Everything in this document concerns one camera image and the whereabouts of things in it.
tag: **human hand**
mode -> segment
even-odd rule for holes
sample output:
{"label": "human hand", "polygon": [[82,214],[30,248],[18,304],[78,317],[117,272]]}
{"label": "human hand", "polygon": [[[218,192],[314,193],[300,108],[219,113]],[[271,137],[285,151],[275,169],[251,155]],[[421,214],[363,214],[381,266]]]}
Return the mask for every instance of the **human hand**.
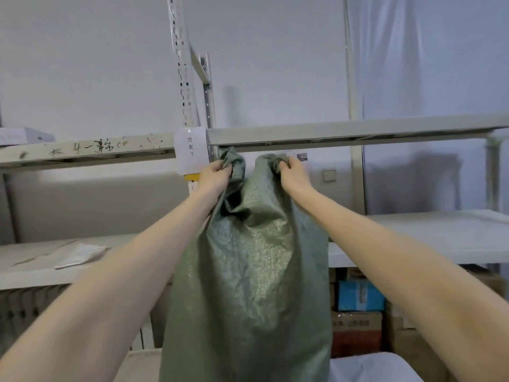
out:
{"label": "human hand", "polygon": [[231,165],[221,169],[222,165],[222,160],[210,163],[200,172],[200,179],[198,181],[198,192],[210,196],[215,202],[217,202],[217,199],[223,190],[225,190],[226,185],[228,185],[228,179],[232,174]]}
{"label": "human hand", "polygon": [[289,164],[281,161],[279,169],[281,170],[281,185],[294,200],[297,201],[296,197],[300,194],[314,190],[308,172],[298,159],[290,157]]}

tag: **person's left arm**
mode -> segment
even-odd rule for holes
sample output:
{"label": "person's left arm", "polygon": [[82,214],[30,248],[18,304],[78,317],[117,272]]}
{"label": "person's left arm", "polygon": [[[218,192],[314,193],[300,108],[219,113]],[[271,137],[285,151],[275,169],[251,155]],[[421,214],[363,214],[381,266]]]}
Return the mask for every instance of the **person's left arm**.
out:
{"label": "person's left arm", "polygon": [[0,380],[110,382],[143,320],[220,193],[231,167],[216,161],[199,189],[131,242],[94,264],[0,359]]}

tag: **forearm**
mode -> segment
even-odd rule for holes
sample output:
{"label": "forearm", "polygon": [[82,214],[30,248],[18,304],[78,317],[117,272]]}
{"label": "forearm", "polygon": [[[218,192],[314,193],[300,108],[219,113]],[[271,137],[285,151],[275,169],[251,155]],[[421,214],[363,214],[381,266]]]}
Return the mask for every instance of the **forearm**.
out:
{"label": "forearm", "polygon": [[206,193],[193,194],[94,264],[3,357],[0,379],[67,382],[86,375],[80,380],[112,380],[215,201]]}
{"label": "forearm", "polygon": [[426,244],[314,190],[296,193],[295,199],[462,381],[507,380],[509,305],[502,298]]}

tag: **white shelf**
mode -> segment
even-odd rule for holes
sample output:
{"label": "white shelf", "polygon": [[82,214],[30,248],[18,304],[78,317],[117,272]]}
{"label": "white shelf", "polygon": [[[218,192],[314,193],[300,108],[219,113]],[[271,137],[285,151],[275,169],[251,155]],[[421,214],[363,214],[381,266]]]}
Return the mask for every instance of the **white shelf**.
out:
{"label": "white shelf", "polygon": [[[371,216],[426,244],[457,264],[509,263],[509,216],[490,210],[462,210]],[[92,264],[55,270],[79,242],[115,248],[135,235],[91,237],[0,246],[0,289],[72,283]],[[329,244],[330,267],[355,266]]]}
{"label": "white shelf", "polygon": [[[509,114],[475,114],[207,129],[207,135],[210,146],[242,152],[488,137],[507,127]],[[175,158],[170,133],[0,147],[0,173],[161,158]]]}

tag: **radiator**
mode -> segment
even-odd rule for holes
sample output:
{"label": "radiator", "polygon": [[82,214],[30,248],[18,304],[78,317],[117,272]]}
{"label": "radiator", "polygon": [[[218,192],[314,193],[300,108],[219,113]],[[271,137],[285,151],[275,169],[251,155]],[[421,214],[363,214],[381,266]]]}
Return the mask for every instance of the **radiator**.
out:
{"label": "radiator", "polygon": [[[0,291],[0,357],[68,286],[64,284]],[[152,348],[154,339],[148,317],[132,343],[131,350]]]}

